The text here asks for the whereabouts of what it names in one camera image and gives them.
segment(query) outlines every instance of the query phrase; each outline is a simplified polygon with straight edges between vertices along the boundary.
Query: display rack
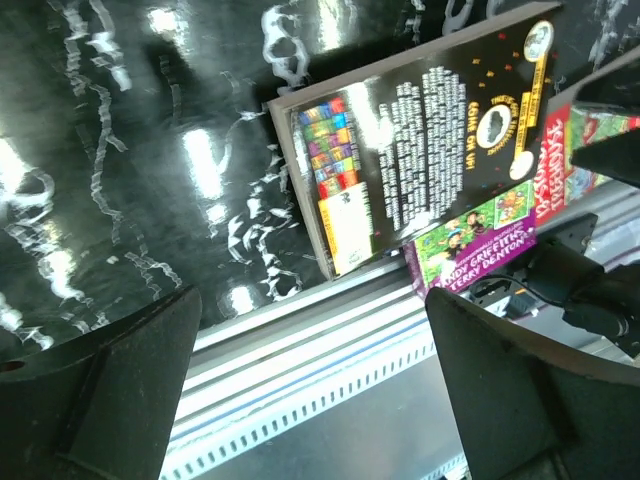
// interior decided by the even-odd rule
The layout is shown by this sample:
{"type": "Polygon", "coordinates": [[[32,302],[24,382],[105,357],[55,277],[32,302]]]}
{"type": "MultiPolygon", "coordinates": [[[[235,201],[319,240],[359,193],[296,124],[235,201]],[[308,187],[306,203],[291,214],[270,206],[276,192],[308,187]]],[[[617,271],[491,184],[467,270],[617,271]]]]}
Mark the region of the display rack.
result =
{"type": "MultiPolygon", "coordinates": [[[[639,207],[634,189],[612,182],[569,206],[551,225],[596,213],[600,220],[588,255],[601,263],[628,261],[623,254],[633,256],[640,247],[639,207]]],[[[500,305],[493,311],[500,314],[500,305]]],[[[573,347],[611,355],[611,349],[594,346],[600,338],[559,318],[556,309],[546,308],[521,323],[573,347]]],[[[340,476],[348,471],[340,462],[349,463],[349,455],[332,457],[324,450],[334,436],[362,425],[384,448],[367,453],[355,439],[352,455],[396,462],[396,472],[402,468],[405,476],[393,478],[437,479],[464,465],[424,307],[399,257],[201,332],[161,478],[244,479],[258,468],[260,478],[268,479],[285,466],[298,472],[286,478],[349,478],[340,476]],[[419,395],[402,396],[413,390],[419,395]],[[402,412],[402,405],[411,408],[397,418],[389,413],[393,425],[410,430],[400,435],[382,418],[402,412]],[[378,407],[384,408],[371,417],[378,407]],[[393,439],[413,439],[420,448],[393,448],[393,439]]],[[[376,468],[373,473],[380,473],[376,468]]],[[[376,475],[366,478],[391,478],[376,475]]]]}

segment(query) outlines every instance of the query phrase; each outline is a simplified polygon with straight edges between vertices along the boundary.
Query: black book cover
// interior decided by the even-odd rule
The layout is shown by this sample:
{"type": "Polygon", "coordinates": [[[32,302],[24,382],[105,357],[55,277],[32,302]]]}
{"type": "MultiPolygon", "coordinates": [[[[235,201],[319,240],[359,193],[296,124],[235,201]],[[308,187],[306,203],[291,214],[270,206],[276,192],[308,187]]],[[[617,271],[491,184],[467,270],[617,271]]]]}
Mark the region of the black book cover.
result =
{"type": "Polygon", "coordinates": [[[335,275],[535,175],[554,12],[290,112],[335,275]]]}

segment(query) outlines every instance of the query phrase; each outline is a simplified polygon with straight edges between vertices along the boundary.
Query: metal shelf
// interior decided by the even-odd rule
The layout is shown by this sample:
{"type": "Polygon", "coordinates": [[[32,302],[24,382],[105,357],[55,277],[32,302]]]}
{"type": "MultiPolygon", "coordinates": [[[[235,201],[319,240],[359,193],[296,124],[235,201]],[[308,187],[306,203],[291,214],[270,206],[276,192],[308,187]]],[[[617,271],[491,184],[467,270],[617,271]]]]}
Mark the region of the metal shelf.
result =
{"type": "MultiPolygon", "coordinates": [[[[584,211],[600,215],[591,254],[606,262],[638,247],[638,207],[640,196],[635,190],[611,183],[570,206],[556,221],[584,211]]],[[[556,320],[557,312],[548,309],[525,323],[575,347],[599,340],[564,324],[558,328],[556,320]]],[[[232,465],[234,458],[258,452],[257,447],[276,442],[294,426],[300,427],[285,437],[308,430],[301,424],[362,392],[371,389],[369,397],[380,395],[376,392],[387,390],[383,381],[402,372],[399,379],[409,378],[410,367],[441,376],[434,354],[423,304],[412,293],[404,262],[397,257],[202,332],[162,478],[192,479],[225,463],[232,465]]],[[[415,478],[437,478],[464,461],[446,389],[429,392],[427,397],[431,400],[423,399],[425,412],[449,419],[446,432],[431,438],[434,448],[438,442],[453,446],[429,457],[415,478]],[[434,402],[444,402],[446,408],[436,412],[434,402]]]]}

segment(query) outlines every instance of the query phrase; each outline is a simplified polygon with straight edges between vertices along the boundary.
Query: book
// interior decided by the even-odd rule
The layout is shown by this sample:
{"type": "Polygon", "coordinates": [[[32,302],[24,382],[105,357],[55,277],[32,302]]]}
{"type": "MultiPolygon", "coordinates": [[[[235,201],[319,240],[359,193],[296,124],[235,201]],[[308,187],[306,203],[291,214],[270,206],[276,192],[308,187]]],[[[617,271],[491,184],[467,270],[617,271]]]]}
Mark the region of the book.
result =
{"type": "Polygon", "coordinates": [[[536,172],[557,2],[534,2],[269,103],[327,278],[536,172]]]}
{"type": "Polygon", "coordinates": [[[414,291],[454,293],[506,265],[536,244],[533,180],[449,220],[403,250],[414,291]]]}
{"type": "MultiPolygon", "coordinates": [[[[640,117],[589,114],[572,102],[584,83],[606,74],[629,58],[628,54],[621,57],[549,101],[536,175],[512,189],[509,201],[505,202],[505,196],[496,197],[493,203],[486,202],[404,247],[413,288],[421,298],[434,286],[461,292],[480,277],[506,265],[535,245],[536,229],[609,181],[604,175],[574,167],[572,152],[640,127],[640,117]],[[525,197],[525,185],[528,185],[529,197],[525,197]],[[513,214],[504,205],[509,207],[516,199],[520,199],[522,206],[513,214]],[[513,220],[509,230],[503,229],[505,225],[500,221],[505,215],[513,220]]],[[[509,297],[500,300],[499,304],[504,306],[503,300],[508,304],[509,297]]]]}
{"type": "Polygon", "coordinates": [[[573,100],[586,83],[621,65],[634,61],[634,49],[606,65],[549,101],[538,170],[534,179],[536,226],[541,227],[560,214],[571,202],[593,191],[609,179],[571,164],[573,152],[591,143],[640,127],[640,117],[612,113],[588,114],[573,100]]]}

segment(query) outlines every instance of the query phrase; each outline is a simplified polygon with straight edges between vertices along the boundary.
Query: colorful book cover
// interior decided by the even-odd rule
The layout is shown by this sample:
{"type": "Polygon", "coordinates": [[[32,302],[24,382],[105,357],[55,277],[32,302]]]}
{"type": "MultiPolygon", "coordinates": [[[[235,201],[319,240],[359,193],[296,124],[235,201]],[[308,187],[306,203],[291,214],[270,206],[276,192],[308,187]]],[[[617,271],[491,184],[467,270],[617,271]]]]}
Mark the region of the colorful book cover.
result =
{"type": "Polygon", "coordinates": [[[589,114],[569,104],[551,112],[545,123],[534,179],[536,225],[544,225],[571,202],[609,180],[574,167],[571,164],[573,151],[638,127],[640,117],[589,114]]]}
{"type": "Polygon", "coordinates": [[[552,16],[523,19],[290,111],[331,277],[533,178],[554,62],[552,16]]]}
{"type": "Polygon", "coordinates": [[[405,246],[414,289],[460,292],[534,246],[534,205],[529,180],[405,246]]]}

